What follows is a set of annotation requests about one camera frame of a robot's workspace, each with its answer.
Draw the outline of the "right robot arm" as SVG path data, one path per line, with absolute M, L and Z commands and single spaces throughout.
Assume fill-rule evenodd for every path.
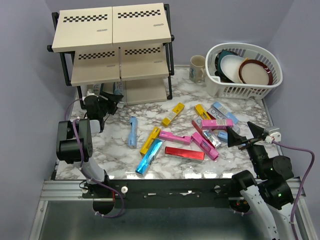
M 289 157 L 278 155 L 269 157 L 260 141 L 280 142 L 282 135 L 278 127 L 262 128 L 252 122 L 247 125 L 253 135 L 248 139 L 227 127 L 229 147 L 237 146 L 246 150 L 256 176 L 248 170 L 234 174 L 230 191 L 242 196 L 249 204 L 258 224 L 267 240 L 293 240 L 292 208 L 294 197 L 287 181 L 293 178 Z

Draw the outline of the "metallic blue toothpaste box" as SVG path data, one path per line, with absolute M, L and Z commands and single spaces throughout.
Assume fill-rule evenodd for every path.
M 103 88 L 103 84 L 102 83 L 89 84 L 89 85 L 87 85 L 87 91 L 86 92 L 94 93 L 99 97 L 102 88 Z
M 123 108 L 127 104 L 126 83 L 124 81 L 114 82 L 113 83 L 113 94 L 123 96 L 123 98 L 117 104 L 118 108 Z
M 155 139 L 150 146 L 149 150 L 146 152 L 139 165 L 137 166 L 135 172 L 139 175 L 145 175 L 152 164 L 152 161 L 156 158 L 159 153 L 161 147 L 163 145 L 163 141 L 160 139 Z

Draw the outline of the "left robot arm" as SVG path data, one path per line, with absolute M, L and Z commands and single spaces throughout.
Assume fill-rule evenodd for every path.
M 107 197 L 112 190 L 109 176 L 93 158 L 92 135 L 102 133 L 105 121 L 114 115 L 124 104 L 123 95 L 102 92 L 101 95 L 89 94 L 85 98 L 73 101 L 84 102 L 85 118 L 75 118 L 58 123 L 56 155 L 60 161 L 79 169 L 88 185 L 94 185 L 93 191 L 101 198 Z

